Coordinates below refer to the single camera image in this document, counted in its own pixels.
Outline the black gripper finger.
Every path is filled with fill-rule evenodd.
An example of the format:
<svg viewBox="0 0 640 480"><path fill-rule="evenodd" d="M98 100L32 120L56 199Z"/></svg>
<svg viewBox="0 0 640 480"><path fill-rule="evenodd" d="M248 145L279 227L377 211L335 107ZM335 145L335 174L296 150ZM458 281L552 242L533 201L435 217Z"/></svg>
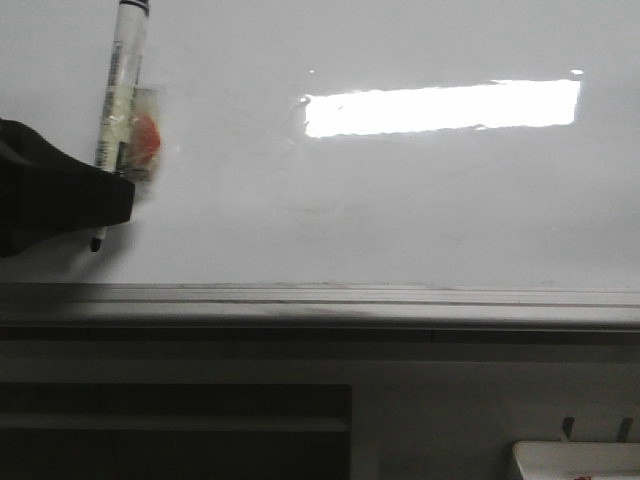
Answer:
<svg viewBox="0 0 640 480"><path fill-rule="evenodd" d="M54 147L29 126L1 121L1 256L59 235L130 220L135 185Z"/></svg>

